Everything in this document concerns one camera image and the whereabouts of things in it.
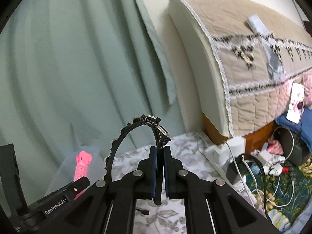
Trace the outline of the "black charger adapter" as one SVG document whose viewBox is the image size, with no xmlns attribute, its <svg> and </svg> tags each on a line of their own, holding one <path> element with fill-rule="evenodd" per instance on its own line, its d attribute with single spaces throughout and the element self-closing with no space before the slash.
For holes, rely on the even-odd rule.
<svg viewBox="0 0 312 234">
<path fill-rule="evenodd" d="M 247 173 L 246 166 L 243 164 L 243 162 L 241 160 L 236 160 L 235 162 L 236 162 L 236 165 L 238 166 L 238 170 L 239 170 L 241 176 L 243 177 Z M 227 171 L 226 171 L 226 178 L 229 180 L 229 182 L 232 185 L 236 184 L 238 181 L 241 180 L 234 162 L 231 162 L 229 164 Z"/>
</svg>

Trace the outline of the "white power strip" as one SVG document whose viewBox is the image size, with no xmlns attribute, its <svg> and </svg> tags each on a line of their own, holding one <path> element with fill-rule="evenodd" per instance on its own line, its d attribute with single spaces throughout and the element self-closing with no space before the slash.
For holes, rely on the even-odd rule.
<svg viewBox="0 0 312 234">
<path fill-rule="evenodd" d="M 204 150 L 204 156 L 208 159 L 210 164 L 215 168 L 221 178 L 236 192 L 245 191 L 246 177 L 232 185 L 226 178 L 226 171 L 233 157 L 238 157 L 245 153 L 245 138 L 238 136 L 228 139 L 225 143 L 220 145 L 211 145 Z"/>
</svg>

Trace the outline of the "white remote control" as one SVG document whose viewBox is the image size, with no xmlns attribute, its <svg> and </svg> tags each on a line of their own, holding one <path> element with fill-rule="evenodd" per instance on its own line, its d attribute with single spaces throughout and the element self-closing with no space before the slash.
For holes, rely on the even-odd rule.
<svg viewBox="0 0 312 234">
<path fill-rule="evenodd" d="M 254 33 L 259 33 L 261 35 L 269 35 L 271 33 L 256 14 L 247 19 L 247 24 Z"/>
</svg>

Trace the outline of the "white padded headboard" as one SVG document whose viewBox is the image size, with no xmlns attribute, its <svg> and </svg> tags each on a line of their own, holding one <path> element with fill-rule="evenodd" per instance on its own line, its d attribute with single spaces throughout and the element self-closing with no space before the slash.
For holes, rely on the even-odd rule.
<svg viewBox="0 0 312 234">
<path fill-rule="evenodd" d="M 212 35 L 187 0 L 169 0 L 168 12 L 186 50 L 203 116 L 218 135 L 232 137 L 227 79 Z"/>
</svg>

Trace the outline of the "green floral bedsheet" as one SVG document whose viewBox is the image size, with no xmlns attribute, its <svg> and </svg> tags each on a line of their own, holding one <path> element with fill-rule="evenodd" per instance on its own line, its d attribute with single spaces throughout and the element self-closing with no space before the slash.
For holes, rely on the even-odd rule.
<svg viewBox="0 0 312 234">
<path fill-rule="evenodd" d="M 300 233 L 311 216 L 311 158 L 295 166 L 287 161 L 288 171 L 279 176 L 267 176 L 265 182 L 254 161 L 253 175 L 247 173 L 247 186 L 256 199 L 256 207 L 263 211 L 263 193 L 267 193 L 266 212 L 281 233 Z"/>
</svg>

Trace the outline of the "dark round speaker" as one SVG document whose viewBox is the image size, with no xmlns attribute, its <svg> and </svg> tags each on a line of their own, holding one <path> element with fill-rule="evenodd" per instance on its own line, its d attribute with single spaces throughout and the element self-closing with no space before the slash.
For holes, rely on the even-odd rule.
<svg viewBox="0 0 312 234">
<path fill-rule="evenodd" d="M 279 126 L 274 130 L 272 138 L 281 144 L 286 161 L 300 166 L 309 159 L 311 153 L 307 144 L 291 130 Z"/>
</svg>

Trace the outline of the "white smartphone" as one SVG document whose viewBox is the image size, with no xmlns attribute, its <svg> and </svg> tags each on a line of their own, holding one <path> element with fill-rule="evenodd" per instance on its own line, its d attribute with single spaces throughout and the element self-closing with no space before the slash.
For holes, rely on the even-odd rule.
<svg viewBox="0 0 312 234">
<path fill-rule="evenodd" d="M 299 124 L 305 98 L 305 87 L 300 83 L 293 83 L 286 119 L 292 123 Z"/>
</svg>

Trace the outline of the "beige quilted lace cover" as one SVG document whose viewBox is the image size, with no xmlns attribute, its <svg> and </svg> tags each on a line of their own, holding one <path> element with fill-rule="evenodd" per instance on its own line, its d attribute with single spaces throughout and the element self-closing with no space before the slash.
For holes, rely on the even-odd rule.
<svg viewBox="0 0 312 234">
<path fill-rule="evenodd" d="M 285 112 L 293 81 L 311 71 L 311 36 L 284 15 L 249 0 L 187 0 L 217 47 L 227 79 L 233 136 Z M 271 32 L 254 33 L 256 14 Z"/>
</svg>

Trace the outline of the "floral white table cloth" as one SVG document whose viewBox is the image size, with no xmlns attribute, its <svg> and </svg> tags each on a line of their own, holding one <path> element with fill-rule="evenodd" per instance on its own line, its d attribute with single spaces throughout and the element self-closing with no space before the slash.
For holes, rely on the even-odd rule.
<svg viewBox="0 0 312 234">
<path fill-rule="evenodd" d="M 265 233 L 274 226 L 219 176 L 204 176 L 210 164 L 200 155 L 207 139 L 177 136 L 159 154 L 160 202 L 138 197 L 130 233 Z"/>
</svg>

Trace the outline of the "green curtain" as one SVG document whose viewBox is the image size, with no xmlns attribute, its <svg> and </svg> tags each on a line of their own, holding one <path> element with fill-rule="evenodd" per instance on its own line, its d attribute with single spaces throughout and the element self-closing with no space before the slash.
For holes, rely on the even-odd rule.
<svg viewBox="0 0 312 234">
<path fill-rule="evenodd" d="M 28 203 L 65 158 L 113 139 L 134 116 L 185 127 L 143 0 L 23 0 L 1 33 L 1 144 L 14 144 Z"/>
</svg>

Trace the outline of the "blue pillow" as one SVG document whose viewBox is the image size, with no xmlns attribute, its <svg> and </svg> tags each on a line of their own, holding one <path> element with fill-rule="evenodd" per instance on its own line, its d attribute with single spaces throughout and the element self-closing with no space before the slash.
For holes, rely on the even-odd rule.
<svg viewBox="0 0 312 234">
<path fill-rule="evenodd" d="M 288 128 L 292 132 L 300 136 L 303 142 L 306 143 L 309 152 L 311 153 L 311 143 L 312 143 L 312 115 L 311 110 L 304 108 L 304 112 L 301 116 L 299 124 L 295 124 L 286 119 L 286 114 L 284 113 L 278 117 L 275 122 Z"/>
</svg>

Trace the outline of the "pink hair roller clip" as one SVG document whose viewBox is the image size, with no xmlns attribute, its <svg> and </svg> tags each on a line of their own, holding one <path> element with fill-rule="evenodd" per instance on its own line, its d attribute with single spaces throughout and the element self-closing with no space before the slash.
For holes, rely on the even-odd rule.
<svg viewBox="0 0 312 234">
<path fill-rule="evenodd" d="M 88 168 L 92 161 L 92 155 L 86 151 L 81 151 L 76 156 L 76 168 L 74 173 L 74 182 L 82 177 L 88 177 Z"/>
</svg>

